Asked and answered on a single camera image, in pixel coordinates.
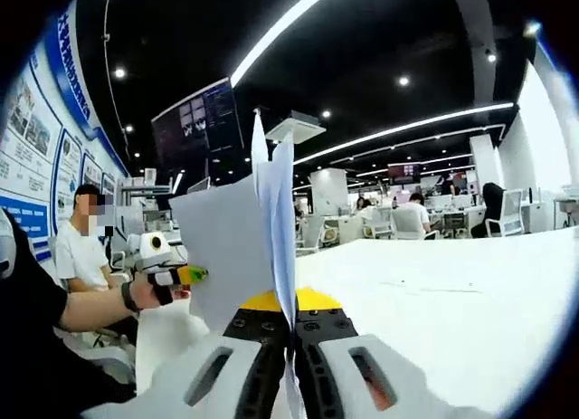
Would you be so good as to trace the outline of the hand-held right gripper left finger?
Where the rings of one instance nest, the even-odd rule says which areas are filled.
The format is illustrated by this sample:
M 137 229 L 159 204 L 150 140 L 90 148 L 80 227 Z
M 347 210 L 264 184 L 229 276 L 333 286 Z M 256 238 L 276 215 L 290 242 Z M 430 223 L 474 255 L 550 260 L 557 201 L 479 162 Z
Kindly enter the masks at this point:
M 239 309 L 226 336 L 209 333 L 152 375 L 123 404 L 95 406 L 83 418 L 270 418 L 284 374 L 285 318 Z

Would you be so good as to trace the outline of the person's left hand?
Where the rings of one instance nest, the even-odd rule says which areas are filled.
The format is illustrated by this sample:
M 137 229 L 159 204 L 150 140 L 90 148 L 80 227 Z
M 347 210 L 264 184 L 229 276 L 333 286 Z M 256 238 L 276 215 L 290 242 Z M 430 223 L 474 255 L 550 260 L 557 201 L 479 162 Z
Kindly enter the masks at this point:
M 190 298 L 188 285 L 156 286 L 148 281 L 144 273 L 138 273 L 129 288 L 131 297 L 139 309 L 156 309 L 175 300 Z

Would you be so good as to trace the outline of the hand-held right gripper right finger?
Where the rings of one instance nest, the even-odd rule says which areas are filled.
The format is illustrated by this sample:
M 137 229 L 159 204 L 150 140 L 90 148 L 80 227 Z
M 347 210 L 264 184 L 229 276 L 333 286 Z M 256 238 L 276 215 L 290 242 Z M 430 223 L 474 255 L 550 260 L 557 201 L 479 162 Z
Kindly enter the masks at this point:
M 373 334 L 360 335 L 341 305 L 298 291 L 295 371 L 307 418 L 490 418 L 447 403 L 422 369 Z

